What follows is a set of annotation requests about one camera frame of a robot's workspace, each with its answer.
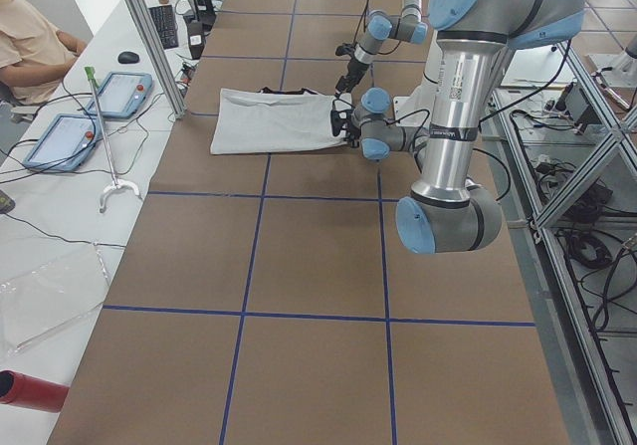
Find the white fabric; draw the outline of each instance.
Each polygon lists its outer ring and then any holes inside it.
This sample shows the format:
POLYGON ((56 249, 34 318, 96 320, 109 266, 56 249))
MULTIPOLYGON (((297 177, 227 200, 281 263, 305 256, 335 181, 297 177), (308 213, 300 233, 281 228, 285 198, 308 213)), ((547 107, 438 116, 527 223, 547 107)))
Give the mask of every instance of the white fabric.
MULTIPOLYGON (((351 102, 350 95, 341 97, 351 102)), ((212 154, 309 151, 344 144, 331 134, 333 97, 221 90, 212 154)), ((343 102, 336 107, 347 108, 343 102)))

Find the gray robot arm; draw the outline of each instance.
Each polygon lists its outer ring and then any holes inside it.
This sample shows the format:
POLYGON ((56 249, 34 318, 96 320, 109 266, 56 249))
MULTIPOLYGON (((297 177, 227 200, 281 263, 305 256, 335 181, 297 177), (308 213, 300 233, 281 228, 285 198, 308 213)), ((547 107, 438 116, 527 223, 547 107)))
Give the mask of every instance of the gray robot arm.
MULTIPOLYGON (((390 17, 378 10, 371 12, 367 31, 353 46, 351 60, 347 64, 347 74, 338 80, 336 91, 339 94, 351 92, 360 83, 385 40, 395 39, 422 44, 426 37, 427 24, 422 22, 422 0, 403 0, 399 17, 390 17)), ((337 55, 345 53, 346 50, 343 48, 336 50, 337 55)))
MULTIPOLYGON (((500 72, 506 70, 512 57, 503 55, 506 49, 573 37, 581 28, 583 6, 584 0, 430 1, 429 20, 438 31, 443 59, 429 139, 417 153, 422 172, 396 210, 398 233, 409 250, 471 251, 498 236, 500 206, 467 176, 480 117, 494 86, 494 65, 500 72)), ((380 99, 382 94, 374 92, 373 97, 380 99)), ((401 149, 404 144, 396 138, 415 134, 413 129, 397 134, 398 127, 381 118, 384 104, 363 98, 356 109, 363 143, 372 140, 368 148, 363 145, 370 159, 401 149)))

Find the person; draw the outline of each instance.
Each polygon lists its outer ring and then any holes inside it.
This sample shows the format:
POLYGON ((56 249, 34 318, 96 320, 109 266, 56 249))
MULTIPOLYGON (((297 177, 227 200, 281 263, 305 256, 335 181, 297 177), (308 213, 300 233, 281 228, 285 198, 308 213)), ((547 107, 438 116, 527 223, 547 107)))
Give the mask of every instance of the person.
POLYGON ((0 0, 0 82, 20 103, 45 102, 86 46, 26 0, 0 0))

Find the black keyboard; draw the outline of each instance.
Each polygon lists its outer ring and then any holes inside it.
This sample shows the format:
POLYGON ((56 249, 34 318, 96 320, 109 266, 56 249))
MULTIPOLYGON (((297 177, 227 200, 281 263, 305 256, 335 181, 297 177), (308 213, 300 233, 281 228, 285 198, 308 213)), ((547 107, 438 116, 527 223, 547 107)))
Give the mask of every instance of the black keyboard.
POLYGON ((177 19, 172 5, 159 5, 157 7, 148 7, 150 17, 155 24, 161 46, 164 49, 172 49, 179 46, 177 38, 177 19))

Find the computer mouse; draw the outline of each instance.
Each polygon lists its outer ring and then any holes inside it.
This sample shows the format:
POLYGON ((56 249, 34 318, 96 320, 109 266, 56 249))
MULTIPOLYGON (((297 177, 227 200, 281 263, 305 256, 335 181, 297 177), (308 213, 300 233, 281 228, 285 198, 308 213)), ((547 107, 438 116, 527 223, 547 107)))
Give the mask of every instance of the computer mouse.
POLYGON ((121 64, 136 64, 139 62, 139 55, 135 52, 122 52, 117 56, 117 61, 121 64))

